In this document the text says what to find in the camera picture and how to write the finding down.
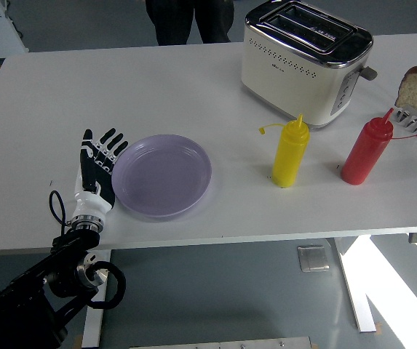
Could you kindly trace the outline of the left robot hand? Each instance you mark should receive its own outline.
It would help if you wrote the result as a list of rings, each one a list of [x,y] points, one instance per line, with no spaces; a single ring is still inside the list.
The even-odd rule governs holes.
[[[124,135],[114,128],[97,140],[91,129],[86,129],[79,154],[79,171],[76,178],[74,198],[76,208],[72,225],[93,222],[103,227],[106,214],[115,204],[115,193],[111,184],[114,166],[127,149]]]

